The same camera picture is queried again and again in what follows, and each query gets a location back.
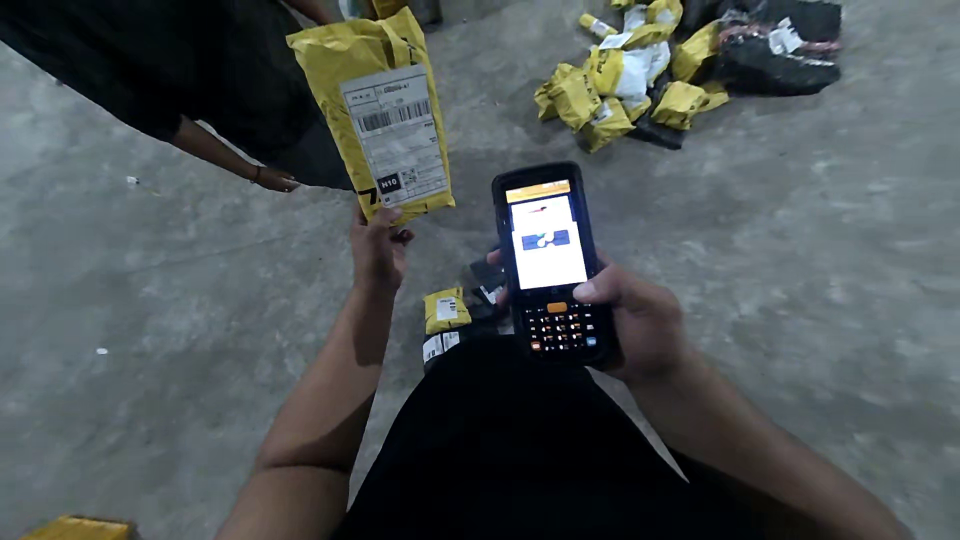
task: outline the orange app header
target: orange app header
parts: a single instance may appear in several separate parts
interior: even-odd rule
[[[569,180],[528,185],[526,187],[518,187],[517,189],[509,189],[507,191],[507,204],[530,201],[539,199],[540,197],[549,197],[550,195],[562,195],[569,192]]]

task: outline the person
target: person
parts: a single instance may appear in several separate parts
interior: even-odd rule
[[[322,0],[287,3],[329,22]],[[144,134],[273,191],[352,189],[286,46],[300,29],[278,0],[0,3],[0,40]]]
[[[500,336],[437,358],[348,510],[412,239],[389,227],[395,218],[381,210],[368,224],[357,213],[353,288],[220,540],[906,537],[880,500],[709,365],[669,290],[612,263],[574,296],[612,305],[621,353],[607,373],[630,389],[686,480],[586,368],[534,363]]]

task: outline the hand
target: hand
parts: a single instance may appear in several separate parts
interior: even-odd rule
[[[407,271],[407,244],[414,233],[391,228],[402,215],[398,209],[381,208],[370,223],[358,204],[350,228],[353,248],[353,286],[362,290],[396,294]]]
[[[283,193],[290,193],[300,187],[300,184],[294,180],[294,175],[270,167],[257,167],[256,172],[248,180],[251,184]]]
[[[673,371],[690,354],[684,336],[684,312],[677,297],[602,254],[600,260],[606,267],[573,289],[573,297],[585,304],[610,304],[613,309],[620,355],[612,359],[606,371],[627,384]],[[500,261],[500,250],[487,255],[490,264]],[[508,301],[504,289],[496,302],[505,306]]]

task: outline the barcode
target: barcode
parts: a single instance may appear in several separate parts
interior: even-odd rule
[[[375,112],[360,118],[360,131],[371,132],[399,122],[406,122],[411,118],[419,118],[430,113],[430,100],[423,99],[410,105],[394,107],[393,109]]]

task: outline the handheld barcode scanner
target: handheld barcode scanner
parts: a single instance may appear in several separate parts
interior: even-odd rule
[[[548,163],[501,174],[493,202],[516,336],[555,364],[599,366],[616,348],[609,306],[573,289],[599,272],[580,167]]]

